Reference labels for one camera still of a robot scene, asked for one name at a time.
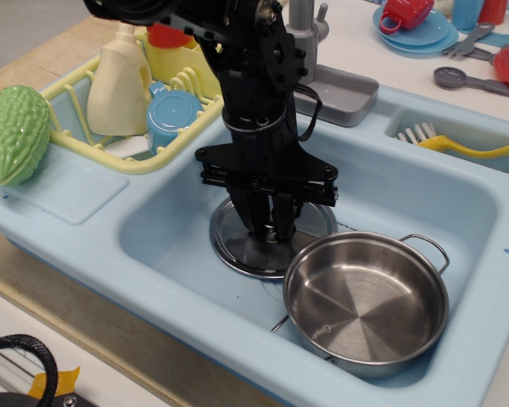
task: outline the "dish brush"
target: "dish brush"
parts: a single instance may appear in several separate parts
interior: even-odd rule
[[[479,151],[462,146],[458,142],[450,140],[447,136],[438,135],[432,123],[414,125],[413,129],[407,128],[398,133],[397,137],[402,142],[409,142],[417,146],[428,148],[439,153],[451,150],[472,159],[498,159],[509,155],[509,145],[493,150]]]

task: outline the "wooden countertop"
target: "wooden countertop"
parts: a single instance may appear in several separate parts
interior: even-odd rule
[[[116,23],[88,18],[0,70],[0,91],[37,90],[113,39]],[[0,235],[0,295],[173,405],[278,405],[229,371]]]

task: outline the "blue plate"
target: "blue plate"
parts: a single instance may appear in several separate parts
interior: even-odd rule
[[[447,35],[434,43],[425,45],[423,47],[421,46],[407,46],[395,43],[391,40],[389,40],[386,36],[382,36],[383,41],[385,41],[390,47],[397,49],[401,51],[402,53],[409,53],[409,54],[427,54],[427,53],[440,53],[444,49],[454,45],[456,41],[458,41],[458,30],[450,26],[449,32]]]
[[[379,30],[379,20],[383,15],[384,6],[379,7],[373,14],[373,24],[385,40],[399,46],[415,46],[423,47],[443,40],[448,34],[452,25],[446,17],[438,10],[432,9],[428,17],[415,29],[404,30],[399,29],[392,35],[387,35]]]

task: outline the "metal pot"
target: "metal pot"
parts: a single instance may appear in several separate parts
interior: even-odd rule
[[[404,243],[416,237],[445,257],[437,271]],[[440,274],[446,252],[421,235],[401,240],[348,231],[321,237],[288,267],[288,317],[313,353],[364,378],[403,371],[441,336],[449,299]]]

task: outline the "yellow tag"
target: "yellow tag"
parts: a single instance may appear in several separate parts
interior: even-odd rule
[[[57,391],[54,394],[55,397],[64,396],[65,394],[73,393],[76,390],[76,380],[79,376],[81,367],[73,371],[60,371],[59,372],[59,384],[57,385]],[[45,383],[47,382],[47,375],[45,373],[39,373],[34,376],[32,382],[32,388],[27,395],[34,399],[41,399],[43,391],[45,390]]]

